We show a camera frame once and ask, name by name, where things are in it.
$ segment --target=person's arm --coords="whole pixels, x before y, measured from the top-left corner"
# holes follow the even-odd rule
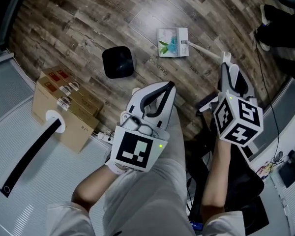
[[[71,201],[89,211],[118,176],[103,165],[75,188]]]
[[[202,196],[203,224],[212,216],[223,213],[227,194],[228,169],[231,161],[231,144],[216,140],[211,170]]]

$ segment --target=black cloth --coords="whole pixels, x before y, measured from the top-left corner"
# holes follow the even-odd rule
[[[257,29],[256,39],[272,47],[295,48],[295,14],[265,5],[265,17],[272,22]]]

